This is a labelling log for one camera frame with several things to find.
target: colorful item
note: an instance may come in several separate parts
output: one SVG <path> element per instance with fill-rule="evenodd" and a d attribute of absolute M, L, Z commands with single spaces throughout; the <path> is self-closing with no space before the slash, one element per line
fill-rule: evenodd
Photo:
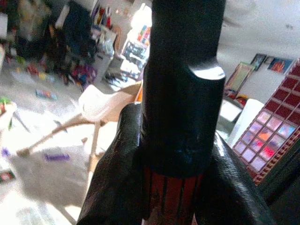
<path fill-rule="evenodd" d="M 251 65 L 255 66 L 254 71 L 257 71 L 259 69 L 259 67 L 261 66 L 261 64 L 263 63 L 263 61 L 265 60 L 265 58 L 267 57 L 267 55 L 264 54 L 256 54 L 255 57 L 253 58 Z"/>
<path fill-rule="evenodd" d="M 247 95 L 238 95 L 235 99 L 235 101 L 238 101 L 243 107 L 246 105 L 247 100 L 248 100 Z"/>
<path fill-rule="evenodd" d="M 72 72 L 72 77 L 76 83 L 79 83 L 82 86 L 82 89 L 85 90 L 91 83 L 94 82 L 97 77 L 97 70 L 92 66 L 85 64 L 84 66 L 77 66 Z"/>
<path fill-rule="evenodd" d="M 273 59 L 269 69 L 284 73 L 291 63 L 292 60 L 287 64 L 287 60 Z M 294 148 L 294 144 L 300 138 L 299 77 L 300 60 L 233 147 L 235 154 L 243 158 L 242 162 L 256 185 L 259 185 L 276 163 Z M 255 152 L 250 161 L 244 156 L 247 150 Z"/>
<path fill-rule="evenodd" d="M 43 80 L 43 81 L 48 81 L 50 83 L 54 83 L 55 82 L 55 78 L 47 73 L 38 73 L 38 77 Z"/>
<path fill-rule="evenodd" d="M 290 67 L 292 62 L 293 60 L 284 60 L 284 59 L 275 58 L 269 65 L 268 69 L 284 74 L 286 70 Z"/>
<path fill-rule="evenodd" d="M 38 75 L 38 69 L 32 63 L 27 66 L 26 70 L 30 72 L 31 75 Z"/>
<path fill-rule="evenodd" d="M 2 157 L 8 157 L 10 156 L 10 152 L 8 151 L 7 148 L 2 148 Z"/>
<path fill-rule="evenodd" d="M 53 92 L 46 91 L 46 90 L 36 90 L 36 95 L 41 98 L 57 100 L 57 96 Z"/>
<path fill-rule="evenodd" d="M 3 113 L 6 112 L 5 107 L 7 104 L 10 104 L 10 103 L 11 103 L 11 101 L 8 98 L 5 98 L 5 97 L 0 98 L 0 115 L 2 115 Z"/>
<path fill-rule="evenodd" d="M 47 161 L 69 161 L 70 160 L 70 156 L 68 154 L 56 154 L 56 155 L 44 154 L 44 156 Z"/>
<path fill-rule="evenodd" d="M 11 170 L 0 172 L 0 183 L 8 182 L 13 179 L 15 179 L 15 175 Z"/>
<path fill-rule="evenodd" d="M 26 63 L 26 60 L 21 57 L 21 56 L 16 56 L 15 58 L 17 60 L 18 63 L 20 63 L 21 65 L 24 65 Z"/>

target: toy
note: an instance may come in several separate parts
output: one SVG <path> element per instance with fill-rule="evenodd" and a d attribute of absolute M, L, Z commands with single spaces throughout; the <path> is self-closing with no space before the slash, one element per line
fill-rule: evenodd
<path fill-rule="evenodd" d="M 38 75 L 38 69 L 31 63 L 26 68 L 27 72 L 30 72 L 31 75 Z"/>
<path fill-rule="evenodd" d="M 48 81 L 50 83 L 54 83 L 55 78 L 47 73 L 39 72 L 38 77 L 43 81 Z"/>
<path fill-rule="evenodd" d="M 20 63 L 21 65 L 24 65 L 26 63 L 26 60 L 21 57 L 21 56 L 16 56 L 15 58 L 17 60 L 18 63 Z"/>
<path fill-rule="evenodd" d="M 53 92 L 50 92 L 50 91 L 46 91 L 46 90 L 36 90 L 36 95 L 38 97 L 42 97 L 42 98 L 57 100 L 56 94 L 54 94 Z"/>
<path fill-rule="evenodd" d="M 8 157 L 10 156 L 10 152 L 8 151 L 7 148 L 2 148 L 2 157 Z"/>
<path fill-rule="evenodd" d="M 68 160 L 70 160 L 70 156 L 68 154 L 56 154 L 56 155 L 44 154 L 44 156 L 47 161 L 68 161 Z"/>
<path fill-rule="evenodd" d="M 7 104 L 10 104 L 10 100 L 9 100 L 9 99 L 4 98 L 4 97 L 3 97 L 3 98 L 0 98 L 0 116 L 1 116 L 3 113 L 6 112 L 5 106 L 6 106 Z"/>

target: framed picture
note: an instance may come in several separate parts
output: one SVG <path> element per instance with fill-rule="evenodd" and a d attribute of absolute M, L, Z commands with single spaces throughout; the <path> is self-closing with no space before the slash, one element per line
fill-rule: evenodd
<path fill-rule="evenodd" d="M 225 85 L 225 96 L 235 99 L 254 69 L 255 66 L 241 62 Z"/>
<path fill-rule="evenodd" d="M 261 67 L 261 64 L 263 63 L 263 61 L 265 60 L 265 58 L 267 57 L 267 55 L 264 54 L 256 54 L 255 57 L 253 58 L 251 65 L 255 66 L 254 71 L 257 71 L 259 69 L 259 67 Z"/>
<path fill-rule="evenodd" d="M 273 60 L 274 60 L 274 57 L 268 56 L 266 58 L 266 60 L 264 61 L 264 64 L 270 65 Z"/>
<path fill-rule="evenodd" d="M 284 74 L 286 70 L 290 67 L 292 62 L 293 60 L 274 58 L 273 61 L 270 63 L 268 69 Z"/>

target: scattered toys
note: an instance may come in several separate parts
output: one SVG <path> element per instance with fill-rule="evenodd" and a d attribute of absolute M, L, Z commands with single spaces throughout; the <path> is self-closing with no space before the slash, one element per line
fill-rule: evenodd
<path fill-rule="evenodd" d="M 33 65 L 33 63 L 29 64 L 26 68 L 27 72 L 29 72 L 32 76 L 38 75 L 38 69 Z"/>
<path fill-rule="evenodd" d="M 17 60 L 18 63 L 20 63 L 21 65 L 25 65 L 26 60 L 21 57 L 21 56 L 16 56 L 15 59 Z"/>
<path fill-rule="evenodd" d="M 81 86 L 81 90 L 86 89 L 97 77 L 97 70 L 90 65 L 77 66 L 72 72 L 74 81 Z"/>
<path fill-rule="evenodd" d="M 36 95 L 41 98 L 47 98 L 51 100 L 57 100 L 56 94 L 46 90 L 36 90 Z"/>
<path fill-rule="evenodd" d="M 249 98 L 248 98 L 247 95 L 238 95 L 238 96 L 236 97 L 235 101 L 239 102 L 240 105 L 241 105 L 242 107 L 244 107 L 244 106 L 246 105 L 248 99 L 249 99 Z"/>
<path fill-rule="evenodd" d="M 49 74 L 46 73 L 38 73 L 38 77 L 43 80 L 43 81 L 48 81 L 50 83 L 54 83 L 55 82 L 55 78 Z"/>
<path fill-rule="evenodd" d="M 0 116 L 6 112 L 6 105 L 10 103 L 11 101 L 8 98 L 0 98 Z"/>

